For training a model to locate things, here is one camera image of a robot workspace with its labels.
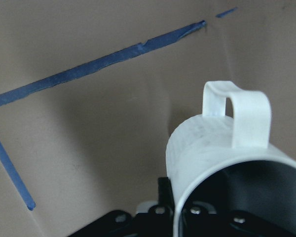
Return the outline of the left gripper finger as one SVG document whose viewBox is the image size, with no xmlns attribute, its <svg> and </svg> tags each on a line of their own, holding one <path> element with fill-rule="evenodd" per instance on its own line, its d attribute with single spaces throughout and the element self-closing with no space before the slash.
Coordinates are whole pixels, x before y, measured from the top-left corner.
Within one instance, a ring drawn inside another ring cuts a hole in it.
<svg viewBox="0 0 296 237">
<path fill-rule="evenodd" d="M 168 177 L 159 177 L 157 182 L 158 182 L 158 204 L 166 207 L 173 214 L 174 198 L 173 198 L 171 181 Z"/>
</svg>

